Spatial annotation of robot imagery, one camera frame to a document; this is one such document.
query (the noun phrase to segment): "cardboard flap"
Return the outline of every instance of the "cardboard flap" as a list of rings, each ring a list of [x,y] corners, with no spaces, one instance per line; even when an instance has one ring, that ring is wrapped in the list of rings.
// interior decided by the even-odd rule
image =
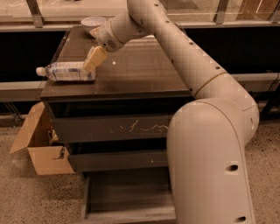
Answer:
[[[47,136],[44,137],[44,135],[41,135],[43,131],[41,116],[43,113],[46,113],[43,102],[37,103],[31,108],[28,116],[24,120],[23,126],[18,132],[17,137],[10,148],[10,154],[20,151],[26,147],[30,147],[32,144],[35,144],[35,142],[36,146],[39,146],[38,143],[46,145]]]
[[[62,146],[28,148],[38,175],[74,173],[68,162],[68,151]]]

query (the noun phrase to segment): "bottle label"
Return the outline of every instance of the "bottle label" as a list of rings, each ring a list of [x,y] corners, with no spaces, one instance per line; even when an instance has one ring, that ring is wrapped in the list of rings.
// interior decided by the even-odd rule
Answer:
[[[56,81],[92,81],[94,77],[82,66],[83,61],[55,62],[52,64],[52,74]]]

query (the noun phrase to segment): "white robotic arm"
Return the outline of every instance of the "white robotic arm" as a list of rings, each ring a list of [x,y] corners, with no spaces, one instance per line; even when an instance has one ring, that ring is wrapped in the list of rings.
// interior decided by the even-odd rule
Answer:
[[[187,37],[158,0],[128,0],[128,12],[91,31],[114,52],[153,34],[197,101],[172,118],[168,163],[178,224],[254,224],[245,144],[259,122],[254,99]]]

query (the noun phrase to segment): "metal post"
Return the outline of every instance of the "metal post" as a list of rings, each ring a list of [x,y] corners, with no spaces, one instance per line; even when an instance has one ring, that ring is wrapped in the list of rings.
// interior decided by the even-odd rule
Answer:
[[[26,0],[30,13],[33,17],[33,23],[36,28],[42,28],[44,26],[44,19],[41,15],[40,9],[38,7],[36,0]]]
[[[280,21],[280,1],[273,14],[270,16],[269,21],[271,21],[273,24],[276,24]]]
[[[226,10],[228,7],[228,2],[229,2],[229,0],[220,0],[220,2],[219,2],[217,14],[215,15],[215,17],[213,19],[213,21],[217,25],[222,25],[224,23],[225,16],[226,16]]]

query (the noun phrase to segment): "plastic bottle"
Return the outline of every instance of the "plastic bottle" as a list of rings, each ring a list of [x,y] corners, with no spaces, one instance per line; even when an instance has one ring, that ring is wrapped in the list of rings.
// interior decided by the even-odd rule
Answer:
[[[83,67],[83,61],[54,62],[47,67],[38,67],[36,73],[52,81],[93,81],[95,70],[90,73]]]

